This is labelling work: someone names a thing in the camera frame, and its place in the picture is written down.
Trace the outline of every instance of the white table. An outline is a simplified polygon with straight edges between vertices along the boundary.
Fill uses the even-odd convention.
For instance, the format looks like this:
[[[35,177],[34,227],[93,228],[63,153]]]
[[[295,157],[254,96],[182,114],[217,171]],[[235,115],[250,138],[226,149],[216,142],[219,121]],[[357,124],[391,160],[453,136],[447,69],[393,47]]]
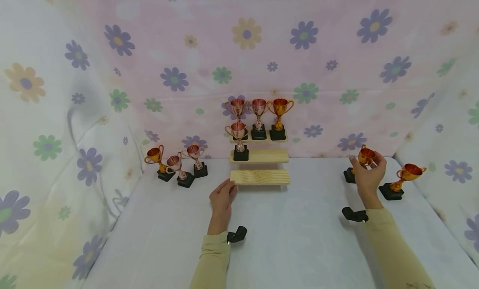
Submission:
[[[83,288],[188,288],[211,215],[208,195],[230,175],[229,159],[204,161],[209,176],[189,189],[148,168]],[[240,187],[230,231],[243,225],[248,234],[232,246],[227,289],[384,288],[362,224],[341,214],[363,209],[356,186],[344,181],[349,166],[346,158],[293,158],[283,191]],[[385,182],[396,181],[399,168],[388,158]],[[382,201],[436,288],[478,288],[479,270],[417,188],[403,189],[403,200]]]

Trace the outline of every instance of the wooden shelf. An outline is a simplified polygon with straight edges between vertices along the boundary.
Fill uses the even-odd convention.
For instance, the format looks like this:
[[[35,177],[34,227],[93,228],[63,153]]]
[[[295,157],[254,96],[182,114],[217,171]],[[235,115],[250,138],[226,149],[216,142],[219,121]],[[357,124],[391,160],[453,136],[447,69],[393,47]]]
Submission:
[[[289,154],[287,148],[270,148],[269,150],[254,150],[249,148],[248,161],[234,161],[234,150],[230,152],[230,162],[239,164],[266,164],[266,163],[287,163]]]
[[[288,185],[286,169],[232,170],[230,180],[237,185]]]

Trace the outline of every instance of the sleeve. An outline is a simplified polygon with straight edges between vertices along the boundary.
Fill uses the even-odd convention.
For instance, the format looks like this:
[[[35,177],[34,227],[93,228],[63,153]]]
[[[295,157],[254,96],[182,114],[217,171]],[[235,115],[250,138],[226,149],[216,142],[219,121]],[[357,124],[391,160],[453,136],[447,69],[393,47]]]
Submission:
[[[371,242],[387,289],[433,289],[419,259],[404,241],[391,212],[366,210],[365,231]]]
[[[230,246],[226,242],[228,232],[206,235],[201,246],[201,255],[190,289],[225,289],[226,269],[230,261]]]

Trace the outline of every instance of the trophy cup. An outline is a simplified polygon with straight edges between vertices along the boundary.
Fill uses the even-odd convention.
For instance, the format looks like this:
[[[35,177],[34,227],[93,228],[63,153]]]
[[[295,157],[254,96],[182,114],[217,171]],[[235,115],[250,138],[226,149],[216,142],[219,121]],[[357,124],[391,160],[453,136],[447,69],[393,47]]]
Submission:
[[[236,122],[231,124],[231,126],[225,126],[225,131],[237,140],[233,154],[233,161],[248,161],[248,146],[242,142],[242,138],[246,132],[246,125],[242,122]]]
[[[412,163],[407,163],[403,166],[402,169],[398,170],[396,176],[398,176],[399,181],[393,183],[385,183],[382,186],[379,186],[379,190],[383,194],[384,198],[388,201],[401,200],[404,191],[402,190],[402,183],[404,181],[416,180],[422,173],[426,171],[425,167],[419,167]]]
[[[293,100],[286,100],[286,99],[275,99],[274,101],[268,101],[267,107],[268,110],[274,113],[277,116],[276,123],[271,125],[270,130],[270,137],[272,141],[284,141],[286,140],[286,130],[284,129],[284,125],[281,122],[281,116],[283,116],[286,112],[292,109],[294,106]]]
[[[181,152],[178,152],[177,156],[171,156],[168,158],[166,161],[166,172],[167,173],[176,173],[178,172],[178,177],[176,178],[176,181],[178,182],[179,186],[182,186],[184,188],[190,188],[191,184],[195,180],[195,177],[189,172],[185,172],[184,170],[181,169]]]
[[[161,157],[163,157],[163,150],[163,144],[160,144],[157,148],[151,148],[150,150],[148,150],[147,156],[143,161],[148,164],[158,163],[160,165],[160,169],[157,171],[158,179],[168,182],[174,176],[174,173],[167,173],[167,166],[161,163]]]
[[[375,157],[376,153],[363,144],[358,154],[358,162],[362,167],[366,168],[366,166],[371,166]],[[352,167],[349,167],[343,173],[346,182],[350,184],[356,184],[356,180],[354,178],[354,169]]]
[[[198,160],[198,158],[204,152],[205,151],[203,150],[200,153],[200,148],[196,144],[190,145],[188,148],[186,148],[185,151],[181,152],[184,156],[190,157],[191,159],[195,160],[195,165],[193,166],[193,172],[194,172],[195,178],[201,178],[201,177],[205,177],[205,176],[208,175],[208,167],[206,166],[206,164],[204,162],[200,162]]]
[[[251,130],[251,139],[254,141],[265,140],[267,138],[267,131],[261,122],[261,116],[267,109],[267,101],[264,99],[255,99],[252,102],[247,102],[246,108],[256,115],[256,123]]]

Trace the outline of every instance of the black trophy base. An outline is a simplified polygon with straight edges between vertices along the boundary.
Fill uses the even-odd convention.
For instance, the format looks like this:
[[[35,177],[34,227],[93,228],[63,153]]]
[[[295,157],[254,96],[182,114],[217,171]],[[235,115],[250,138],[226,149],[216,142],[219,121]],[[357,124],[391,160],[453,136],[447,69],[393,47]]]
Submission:
[[[201,178],[208,175],[208,167],[204,162],[201,164],[203,165],[201,169],[196,169],[196,166],[193,165],[193,173],[195,174],[195,178]]]
[[[176,181],[178,181],[178,185],[184,188],[190,188],[190,186],[193,184],[193,181],[195,181],[195,177],[189,173],[186,172],[186,179],[181,180],[180,177],[176,178]]]
[[[382,186],[379,186],[379,191],[383,194],[383,197],[388,201],[399,201],[402,200],[402,195],[404,191],[401,189],[400,191],[393,191],[390,188],[391,183],[385,183]]]
[[[235,151],[233,153],[233,161],[248,161],[248,158],[249,150],[247,145],[244,145],[244,151],[242,151],[241,153],[236,150],[235,146]]]
[[[264,124],[262,125],[263,128],[261,130],[256,130],[256,126],[253,125],[253,129],[251,130],[251,139],[254,141],[262,141],[267,138],[267,131],[264,128]]]
[[[354,177],[353,168],[349,167],[347,170],[344,171],[344,179],[349,184],[356,184],[356,178]]]
[[[271,125],[270,137],[272,141],[285,141],[286,140],[286,129],[283,126],[283,129],[276,131],[274,125]]]
[[[157,173],[158,173],[158,179],[161,179],[165,182],[170,181],[171,178],[173,178],[173,176],[175,175],[175,173],[160,173],[159,170],[157,171]]]

